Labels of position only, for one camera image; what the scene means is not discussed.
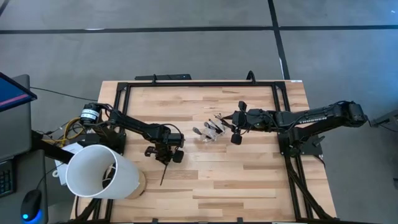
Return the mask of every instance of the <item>white paper cup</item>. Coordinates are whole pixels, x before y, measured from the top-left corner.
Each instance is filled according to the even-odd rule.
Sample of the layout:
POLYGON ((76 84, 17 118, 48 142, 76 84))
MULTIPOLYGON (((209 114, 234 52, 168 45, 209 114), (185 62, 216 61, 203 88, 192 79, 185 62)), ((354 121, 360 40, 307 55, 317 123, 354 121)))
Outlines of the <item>white paper cup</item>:
POLYGON ((72 193, 90 198, 126 198, 140 185, 139 170, 130 160, 98 144, 87 146, 72 157, 68 164, 66 180, 72 193), (104 173, 114 163, 114 177, 108 186, 103 188, 104 173))

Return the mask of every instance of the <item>wood grain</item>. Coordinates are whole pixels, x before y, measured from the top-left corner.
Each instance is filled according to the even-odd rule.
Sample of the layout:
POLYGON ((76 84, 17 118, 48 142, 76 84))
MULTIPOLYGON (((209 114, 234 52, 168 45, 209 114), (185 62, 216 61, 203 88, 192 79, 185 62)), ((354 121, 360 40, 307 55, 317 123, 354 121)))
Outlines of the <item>wood grain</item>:
MULTIPOLYGON (((113 104, 117 82, 103 82, 99 102, 113 104)), ((286 82, 292 111, 308 109, 303 83, 286 82)), ((274 110, 269 87, 145 87, 132 89, 127 114, 148 123, 173 123, 184 133, 182 163, 171 163, 160 186, 164 166, 145 157, 150 144, 127 132, 124 156, 147 177, 147 190, 134 200, 115 200, 112 222, 247 222, 294 221, 284 159, 275 133, 250 132, 243 143, 230 143, 228 132, 214 144, 198 140, 192 127, 214 114, 229 115, 244 100, 248 108, 274 110)), ((279 97, 283 108, 282 97, 279 97)), ((323 165, 303 156, 308 189, 330 215, 335 209, 323 165)), ((81 198, 82 212, 90 202, 81 198)), ((100 217, 104 217, 104 204, 100 217)), ((305 216, 300 198, 302 215, 305 216)))

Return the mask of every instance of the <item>computer monitor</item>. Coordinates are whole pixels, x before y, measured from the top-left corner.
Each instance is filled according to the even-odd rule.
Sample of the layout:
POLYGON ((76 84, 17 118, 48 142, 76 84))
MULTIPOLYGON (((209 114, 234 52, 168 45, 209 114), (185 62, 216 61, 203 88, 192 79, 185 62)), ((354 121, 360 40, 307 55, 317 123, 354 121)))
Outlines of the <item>computer monitor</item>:
POLYGON ((36 99, 34 93, 0 72, 0 112, 36 99))

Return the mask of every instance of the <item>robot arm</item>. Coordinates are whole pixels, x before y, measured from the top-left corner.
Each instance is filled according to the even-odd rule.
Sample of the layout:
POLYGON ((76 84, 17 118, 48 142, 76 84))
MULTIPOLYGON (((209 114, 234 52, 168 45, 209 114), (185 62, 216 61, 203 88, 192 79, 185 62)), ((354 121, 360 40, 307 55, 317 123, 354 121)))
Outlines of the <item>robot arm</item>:
POLYGON ((245 102, 239 102, 239 111, 223 118, 232 119, 233 131, 231 142, 240 144, 242 141, 241 130, 268 131, 287 133, 291 143, 304 142, 309 137, 329 131, 331 129, 346 126, 360 127, 367 120, 359 104, 348 101, 339 101, 322 108, 292 113, 289 111, 264 111, 262 109, 250 109, 246 112, 245 102), (313 123, 305 128, 296 128, 298 124, 313 123))
POLYGON ((124 128, 126 130, 140 134, 145 140, 155 144, 155 147, 149 146, 145 151, 145 156, 155 154, 155 158, 161 163, 167 165, 171 159, 174 162, 181 162, 183 151, 178 148, 183 147, 184 135, 172 124, 147 124, 112 108, 110 105, 101 103, 89 103, 85 105, 81 116, 80 123, 87 128, 92 128, 97 135, 104 141, 112 142, 117 138, 115 127, 124 128), (105 110, 109 119, 102 121, 101 110, 105 110), (166 125, 174 126, 179 133, 171 133, 170 128, 166 125))

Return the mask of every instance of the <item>concrete floor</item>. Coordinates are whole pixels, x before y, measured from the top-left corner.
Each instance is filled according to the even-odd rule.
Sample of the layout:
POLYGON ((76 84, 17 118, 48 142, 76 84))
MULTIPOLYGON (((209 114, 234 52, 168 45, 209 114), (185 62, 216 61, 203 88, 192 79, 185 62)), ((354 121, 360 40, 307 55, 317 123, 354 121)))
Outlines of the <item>concrete floor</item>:
MULTIPOLYGON (((277 0, 280 26, 398 24, 395 0, 277 0)), ((11 0, 0 30, 177 26, 271 26, 265 0, 11 0)), ((312 108, 354 100, 370 118, 398 107, 398 30, 281 32, 291 79, 303 80, 312 108)), ((281 79, 273 31, 0 35, 0 71, 31 85, 97 98, 103 80, 153 73, 194 79, 281 79)), ((35 91, 34 129, 78 116, 84 101, 35 91)), ((365 125, 322 142, 337 214, 397 223, 398 135, 365 125)), ((47 167, 53 167, 48 161, 47 167)), ((72 195, 49 178, 50 223, 67 220, 72 195)))

